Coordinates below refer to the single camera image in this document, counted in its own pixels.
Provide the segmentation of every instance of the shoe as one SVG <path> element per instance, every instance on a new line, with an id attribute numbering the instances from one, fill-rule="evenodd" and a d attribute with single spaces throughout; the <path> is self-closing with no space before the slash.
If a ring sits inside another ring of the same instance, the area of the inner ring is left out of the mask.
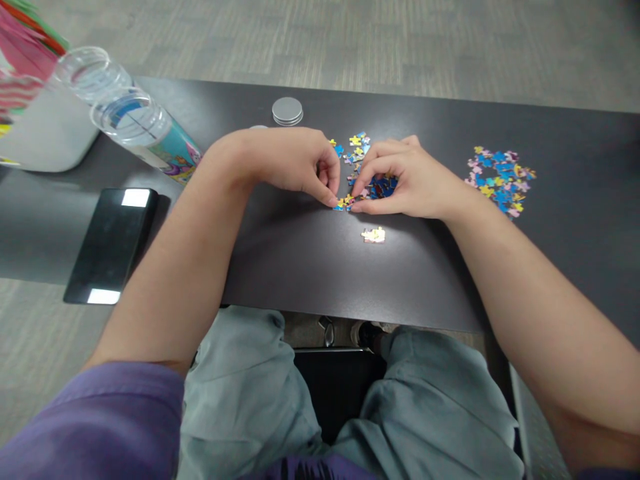
<path id="1" fill-rule="evenodd" d="M 351 342 L 356 347 L 373 351 L 373 340 L 381 333 L 385 331 L 372 322 L 358 320 L 351 327 Z"/>

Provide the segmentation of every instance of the gray carpet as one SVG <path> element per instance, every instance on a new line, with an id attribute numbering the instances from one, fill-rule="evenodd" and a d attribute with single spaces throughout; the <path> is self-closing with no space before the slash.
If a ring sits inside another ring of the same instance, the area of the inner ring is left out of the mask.
<path id="1" fill-rule="evenodd" d="M 102 46 L 134 75 L 640 112 L 634 1 L 35 4 L 72 44 Z M 0 280 L 0 445 L 78 371 L 106 321 L 108 308 L 64 305 L 62 292 Z M 294 343 L 321 339 L 296 322 L 308 331 L 290 329 Z"/>

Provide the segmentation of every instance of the assembled puzzle section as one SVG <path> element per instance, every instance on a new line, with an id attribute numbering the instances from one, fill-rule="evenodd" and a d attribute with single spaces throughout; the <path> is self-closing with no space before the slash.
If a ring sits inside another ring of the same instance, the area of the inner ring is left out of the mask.
<path id="1" fill-rule="evenodd" d="M 385 235 L 386 233 L 382 227 L 371 230 L 365 229 L 364 232 L 360 234 L 360 236 L 364 238 L 365 243 L 384 243 Z"/>

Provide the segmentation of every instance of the finger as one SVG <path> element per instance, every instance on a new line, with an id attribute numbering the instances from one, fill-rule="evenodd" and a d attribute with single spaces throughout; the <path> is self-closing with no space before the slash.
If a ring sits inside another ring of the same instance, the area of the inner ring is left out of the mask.
<path id="1" fill-rule="evenodd" d="M 362 189 L 371 183 L 371 179 L 378 173 L 400 176 L 402 172 L 402 158 L 403 154 L 398 153 L 396 155 L 388 155 L 386 157 L 378 157 L 371 160 L 366 165 L 362 165 L 360 169 L 360 175 L 353 184 L 353 190 L 351 195 L 356 197 L 362 193 Z"/>
<path id="2" fill-rule="evenodd" d="M 403 138 L 402 143 L 411 145 L 412 147 L 420 147 L 420 140 L 416 135 L 410 135 L 407 138 Z"/>
<path id="3" fill-rule="evenodd" d="M 378 200 L 360 200 L 351 206 L 351 211 L 370 215 L 387 215 L 389 213 L 402 213 L 402 205 L 401 195 L 392 195 Z"/>
<path id="4" fill-rule="evenodd" d="M 395 155 L 396 153 L 402 153 L 404 151 L 409 150 L 410 147 L 402 142 L 398 142 L 398 140 L 394 141 L 384 141 L 384 142 L 376 142 L 374 143 L 367 154 L 365 155 L 365 159 L 363 160 L 363 166 L 365 163 L 376 159 L 378 157 L 384 157 L 386 155 Z"/>
<path id="5" fill-rule="evenodd" d="M 319 161 L 325 165 L 325 171 L 327 172 L 328 182 L 326 185 L 333 193 L 333 196 L 338 194 L 338 188 L 340 187 L 340 158 L 335 152 L 329 140 L 324 138 L 324 149 L 322 150 Z"/>
<path id="6" fill-rule="evenodd" d="M 329 176 L 327 175 L 327 170 L 324 166 L 320 167 L 320 173 L 318 174 L 318 179 L 322 182 L 323 185 L 328 184 Z"/>
<path id="7" fill-rule="evenodd" d="M 328 207 L 334 208 L 338 204 L 338 199 L 335 197 L 335 193 L 326 185 L 323 185 L 322 182 L 320 182 L 320 179 L 315 175 L 306 180 L 302 186 L 302 191 L 308 193 L 310 196 L 324 203 Z"/>

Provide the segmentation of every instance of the water bottle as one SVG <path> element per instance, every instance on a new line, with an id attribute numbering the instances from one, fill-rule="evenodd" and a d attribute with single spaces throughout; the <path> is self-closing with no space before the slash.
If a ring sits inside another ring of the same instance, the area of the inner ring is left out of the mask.
<path id="1" fill-rule="evenodd" d="M 93 124 L 116 143 L 182 185 L 200 162 L 195 142 L 139 88 L 106 92 L 95 101 L 90 116 Z"/>
<path id="2" fill-rule="evenodd" d="M 54 76 L 90 107 L 110 90 L 134 86 L 122 65 L 99 47 L 69 50 L 58 60 Z"/>

